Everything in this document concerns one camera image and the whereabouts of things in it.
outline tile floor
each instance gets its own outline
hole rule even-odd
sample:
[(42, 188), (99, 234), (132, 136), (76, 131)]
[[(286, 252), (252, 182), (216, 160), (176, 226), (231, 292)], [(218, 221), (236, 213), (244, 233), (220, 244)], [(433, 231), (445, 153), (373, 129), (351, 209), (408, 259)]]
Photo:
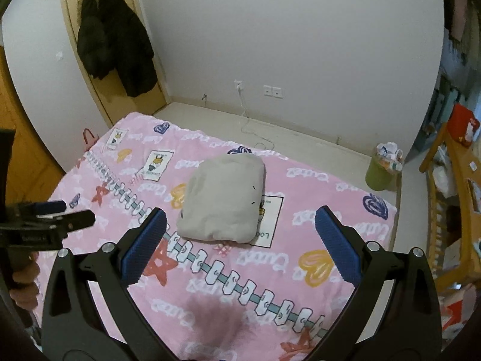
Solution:
[[(250, 120), (242, 130), (255, 131), (258, 136), (269, 139), (273, 144), (253, 134), (241, 132), (247, 119), (238, 115), (222, 113), (203, 107), (183, 103), (171, 103), (157, 112), (159, 119), (190, 130), (202, 130), (209, 136), (239, 142), (260, 149), (274, 149), (299, 162), (340, 177), (366, 191), (372, 191), (364, 180), (370, 158), (339, 145), (307, 136), (279, 126)], [(418, 171), (423, 156), (407, 163), (402, 173), (401, 206), (394, 251), (408, 252), (418, 246), (423, 250), (427, 245), (427, 183), (426, 177)], [(375, 192), (392, 205), (396, 204), (396, 193)], [(360, 340), (372, 336), (381, 319), (389, 299), (391, 283), (386, 283), (378, 303), (371, 315)]]

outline folded garment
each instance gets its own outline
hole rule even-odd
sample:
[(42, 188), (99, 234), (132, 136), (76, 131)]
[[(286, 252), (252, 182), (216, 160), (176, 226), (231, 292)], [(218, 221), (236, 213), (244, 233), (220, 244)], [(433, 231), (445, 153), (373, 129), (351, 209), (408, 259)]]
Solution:
[(177, 233), (186, 238), (250, 242), (257, 232), (265, 167), (251, 153), (203, 161), (187, 183)]

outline white power cord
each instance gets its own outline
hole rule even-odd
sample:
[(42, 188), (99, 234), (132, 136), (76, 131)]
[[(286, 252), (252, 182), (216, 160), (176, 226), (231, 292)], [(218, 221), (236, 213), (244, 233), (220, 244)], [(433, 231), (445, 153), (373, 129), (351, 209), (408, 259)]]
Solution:
[[(239, 99), (240, 99), (240, 105), (242, 107), (242, 115), (241, 117), (246, 117), (247, 118), (247, 121), (244, 123), (244, 125), (242, 126), (242, 128), (240, 128), (240, 131), (242, 133), (246, 133), (246, 134), (252, 134), (256, 137), (259, 137), (261, 138), (262, 140), (264, 141), (267, 141), (267, 142), (270, 142), (272, 144), (272, 148), (269, 149), (269, 150), (274, 150), (275, 148), (275, 144), (269, 140), (268, 138), (265, 138), (265, 137), (262, 137), (262, 136), (259, 136), (257, 133), (255, 132), (250, 132), (250, 131), (245, 131), (244, 128), (249, 124), (249, 121), (251, 120), (251, 118), (249, 117), (249, 115), (247, 114), (247, 109), (245, 108), (245, 104), (244, 104), (244, 96), (242, 95), (242, 89), (241, 89), (241, 84), (240, 83), (237, 83), (237, 93), (239, 94)], [(262, 145), (264, 146), (264, 148), (262, 149), (267, 149), (267, 147), (265, 146), (265, 144), (263, 142), (258, 142), (257, 144), (254, 145), (254, 148), (257, 148), (258, 145)]]

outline human hand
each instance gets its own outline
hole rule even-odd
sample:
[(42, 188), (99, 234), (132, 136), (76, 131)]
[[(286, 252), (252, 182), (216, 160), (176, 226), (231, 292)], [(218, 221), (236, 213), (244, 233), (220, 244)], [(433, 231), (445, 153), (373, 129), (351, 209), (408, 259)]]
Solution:
[(38, 252), (30, 255), (31, 263), (21, 271), (13, 273), (12, 278), (18, 284), (23, 284), (22, 289), (11, 289), (10, 297), (16, 304), (27, 311), (32, 311), (38, 305), (37, 295), (39, 293), (34, 279), (40, 274), (40, 267), (37, 264)]

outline baseboard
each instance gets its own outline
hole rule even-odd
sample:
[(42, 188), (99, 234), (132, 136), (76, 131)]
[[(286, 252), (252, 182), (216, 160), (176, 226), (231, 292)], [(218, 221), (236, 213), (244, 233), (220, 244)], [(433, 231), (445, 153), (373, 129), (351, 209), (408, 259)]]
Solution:
[[(216, 110), (216, 111), (222, 111), (223, 113), (236, 114), (236, 115), (242, 114), (242, 108), (240, 106), (235, 106), (227, 103), (212, 102), (212, 101), (207, 101), (204, 103), (200, 99), (193, 99), (189, 97), (180, 97), (180, 96), (170, 96), (170, 101), (190, 104), (192, 106), (204, 107), (204, 108)], [(303, 126), (299, 126), (297, 124), (293, 124), (291, 122), (287, 122), (281, 119), (272, 118), (271, 116), (268, 116), (262, 113), (256, 113), (253, 111), (249, 111), (249, 117), (252, 119), (256, 119), (257, 121), (273, 124), (276, 126), (280, 126), (281, 128), (293, 130), (302, 134), (306, 134), (308, 136), (320, 138), (321, 140), (328, 141), (336, 145), (340, 145), (344, 148), (353, 150), (361, 154), (365, 154), (367, 156), (372, 155), (372, 148), (362, 148), (357, 145), (353, 145), (352, 143), (344, 140), (341, 137), (335, 137), (335, 136), (319, 133), (316, 130), (304, 128)]]

